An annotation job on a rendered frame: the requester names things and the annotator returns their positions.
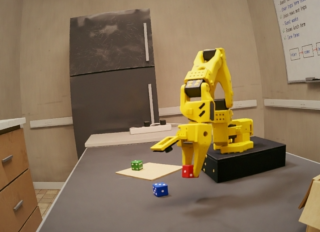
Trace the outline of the beige flat mat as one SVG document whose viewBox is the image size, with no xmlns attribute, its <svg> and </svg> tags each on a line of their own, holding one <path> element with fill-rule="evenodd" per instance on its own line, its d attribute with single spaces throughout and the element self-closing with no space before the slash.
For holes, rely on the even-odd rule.
<svg viewBox="0 0 320 232">
<path fill-rule="evenodd" d="M 132 170 L 132 168 L 129 168 L 126 170 L 116 172 L 116 174 L 153 181 L 153 180 L 162 178 L 166 175 L 177 172 L 179 170 L 182 170 L 182 166 L 146 163 L 146 164 L 143 164 L 143 169 L 139 171 Z"/>
</svg>

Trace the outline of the blue die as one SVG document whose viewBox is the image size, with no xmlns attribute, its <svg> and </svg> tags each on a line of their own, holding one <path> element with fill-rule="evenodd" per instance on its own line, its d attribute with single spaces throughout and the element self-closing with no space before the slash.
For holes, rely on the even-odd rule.
<svg viewBox="0 0 320 232">
<path fill-rule="evenodd" d="M 153 194 L 157 197 L 168 195 L 168 186 L 163 182 L 153 184 Z"/>
</svg>

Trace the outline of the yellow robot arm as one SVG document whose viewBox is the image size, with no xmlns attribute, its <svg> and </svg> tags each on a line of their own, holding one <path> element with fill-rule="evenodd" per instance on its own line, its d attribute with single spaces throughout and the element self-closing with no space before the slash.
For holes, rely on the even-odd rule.
<svg viewBox="0 0 320 232">
<path fill-rule="evenodd" d="M 218 82 L 225 98 L 215 99 Z M 212 123 L 214 150 L 220 149 L 223 154 L 253 148 L 250 141 L 251 120 L 232 120 L 233 113 L 229 108 L 233 107 L 233 91 L 223 48 L 199 51 L 184 83 L 180 111 L 192 122 Z M 191 102 L 190 98 L 195 97 L 201 97 L 201 101 Z"/>
</svg>

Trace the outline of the red die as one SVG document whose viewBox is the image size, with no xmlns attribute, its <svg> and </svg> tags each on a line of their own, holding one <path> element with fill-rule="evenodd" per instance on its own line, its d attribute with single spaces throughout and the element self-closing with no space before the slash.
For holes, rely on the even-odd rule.
<svg viewBox="0 0 320 232">
<path fill-rule="evenodd" d="M 194 165 L 183 165 L 182 166 L 182 177 L 183 178 L 195 178 L 194 177 Z"/>
</svg>

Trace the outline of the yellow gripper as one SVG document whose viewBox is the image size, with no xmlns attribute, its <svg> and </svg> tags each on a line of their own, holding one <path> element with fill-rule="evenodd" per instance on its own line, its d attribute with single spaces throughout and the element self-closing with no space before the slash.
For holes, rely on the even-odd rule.
<svg viewBox="0 0 320 232">
<path fill-rule="evenodd" d="M 166 137 L 153 147 L 153 152 L 170 152 L 172 146 L 182 147 L 182 165 L 191 165 L 194 154 L 194 177 L 198 177 L 203 166 L 208 148 L 212 142 L 212 125 L 190 121 L 189 124 L 179 125 L 176 136 Z M 184 143 L 192 142 L 192 143 Z"/>
</svg>

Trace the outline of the green die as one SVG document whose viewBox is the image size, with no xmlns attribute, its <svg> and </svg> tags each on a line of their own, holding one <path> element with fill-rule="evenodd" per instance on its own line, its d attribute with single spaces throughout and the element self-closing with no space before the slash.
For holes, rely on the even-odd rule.
<svg viewBox="0 0 320 232">
<path fill-rule="evenodd" d="M 132 161 L 131 168 L 132 168 L 132 170 L 137 170 L 137 171 L 143 169 L 142 161 L 138 161 L 138 160 Z"/>
</svg>

